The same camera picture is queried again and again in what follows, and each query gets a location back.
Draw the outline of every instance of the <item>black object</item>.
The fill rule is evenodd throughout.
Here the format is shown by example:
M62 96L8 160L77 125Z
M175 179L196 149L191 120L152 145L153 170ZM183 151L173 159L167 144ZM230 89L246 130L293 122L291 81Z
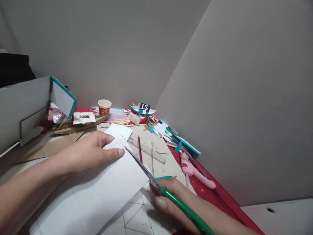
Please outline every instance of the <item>black object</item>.
M0 53L0 88L33 79L28 55Z

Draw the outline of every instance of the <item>cardboard box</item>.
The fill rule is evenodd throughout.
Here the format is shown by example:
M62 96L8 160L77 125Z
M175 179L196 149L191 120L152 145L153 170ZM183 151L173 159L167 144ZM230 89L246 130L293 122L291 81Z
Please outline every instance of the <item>cardboard box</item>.
M138 114L135 114L132 111L130 111L128 114L128 119L135 124L142 124L148 119L148 116L145 117L139 116Z
M0 89L0 154L20 141L40 134L35 127L47 120L49 101L71 117L77 99L54 77L43 77Z

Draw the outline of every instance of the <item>pencil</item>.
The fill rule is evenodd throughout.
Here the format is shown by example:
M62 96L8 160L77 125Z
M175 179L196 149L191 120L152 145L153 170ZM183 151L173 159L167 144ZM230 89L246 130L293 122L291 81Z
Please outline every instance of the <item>pencil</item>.
M140 145L140 138L139 138L139 135L138 135L138 146L139 146L140 161L141 161L141 163L142 163L142 153L141 153L141 145Z

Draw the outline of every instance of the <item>fingernail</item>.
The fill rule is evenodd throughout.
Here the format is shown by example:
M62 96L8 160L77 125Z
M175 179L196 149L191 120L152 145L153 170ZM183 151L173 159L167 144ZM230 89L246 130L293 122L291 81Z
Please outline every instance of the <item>fingernail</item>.
M166 203L166 200L164 200L163 198L161 197L156 197L156 204L159 206L159 208L161 209L166 209L167 208L167 203Z
M123 157L125 154L125 150L124 149L118 149L118 156Z

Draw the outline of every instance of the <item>red and white paper cup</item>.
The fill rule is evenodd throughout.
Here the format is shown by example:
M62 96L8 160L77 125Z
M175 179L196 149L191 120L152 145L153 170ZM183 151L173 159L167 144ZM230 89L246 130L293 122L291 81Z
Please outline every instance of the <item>red and white paper cup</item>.
M110 107L112 105L111 101L109 100L99 100L99 115L106 115L110 112Z

